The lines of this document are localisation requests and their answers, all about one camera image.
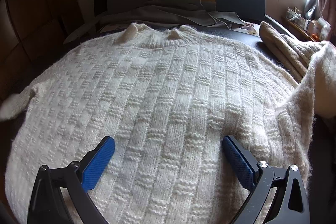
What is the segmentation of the white knitted sweater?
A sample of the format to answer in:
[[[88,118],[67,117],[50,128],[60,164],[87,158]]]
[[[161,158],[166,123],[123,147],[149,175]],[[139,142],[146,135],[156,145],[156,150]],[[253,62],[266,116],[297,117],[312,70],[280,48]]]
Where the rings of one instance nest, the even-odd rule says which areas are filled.
[[[105,136],[115,153],[89,192],[109,223],[227,223],[248,195],[221,152],[233,135],[258,160],[310,176],[313,117],[335,116],[335,46],[282,38],[301,80],[257,50],[190,26],[145,24],[69,51],[1,106],[25,112],[5,173],[19,223],[38,168],[67,166]]]

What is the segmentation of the beige folded sweater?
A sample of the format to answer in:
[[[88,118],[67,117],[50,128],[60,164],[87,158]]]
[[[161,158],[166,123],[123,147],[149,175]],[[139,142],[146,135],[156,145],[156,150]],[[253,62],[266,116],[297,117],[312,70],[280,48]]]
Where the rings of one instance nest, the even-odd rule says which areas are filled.
[[[305,76],[312,55],[325,45],[324,42],[301,42],[280,34],[267,22],[261,23],[259,36],[298,83]]]

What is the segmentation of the cluttered wooden side shelf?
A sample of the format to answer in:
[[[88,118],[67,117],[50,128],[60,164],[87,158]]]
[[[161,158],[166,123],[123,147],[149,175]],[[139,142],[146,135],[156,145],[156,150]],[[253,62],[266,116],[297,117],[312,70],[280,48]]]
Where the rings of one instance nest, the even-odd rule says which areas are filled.
[[[282,23],[292,28],[306,41],[321,42],[331,37],[331,25],[323,18],[307,19],[298,8],[288,7]]]

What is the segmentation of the pink floral curtain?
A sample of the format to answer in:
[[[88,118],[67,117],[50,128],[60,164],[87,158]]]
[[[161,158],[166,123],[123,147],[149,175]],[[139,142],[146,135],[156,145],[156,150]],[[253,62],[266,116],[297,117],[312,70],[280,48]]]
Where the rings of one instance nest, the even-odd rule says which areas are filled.
[[[303,15],[308,20],[326,20],[331,28],[327,40],[335,46],[335,0],[307,0]]]

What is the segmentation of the grey cloth garment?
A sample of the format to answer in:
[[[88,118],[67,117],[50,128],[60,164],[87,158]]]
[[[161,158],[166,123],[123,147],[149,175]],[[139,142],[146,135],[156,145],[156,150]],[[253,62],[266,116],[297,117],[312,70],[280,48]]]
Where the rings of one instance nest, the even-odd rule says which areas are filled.
[[[132,22],[154,23],[159,26],[196,25],[202,27],[244,26],[236,12],[217,11],[215,2],[202,0],[154,0],[142,7],[117,14],[104,15],[99,20],[107,24]]]

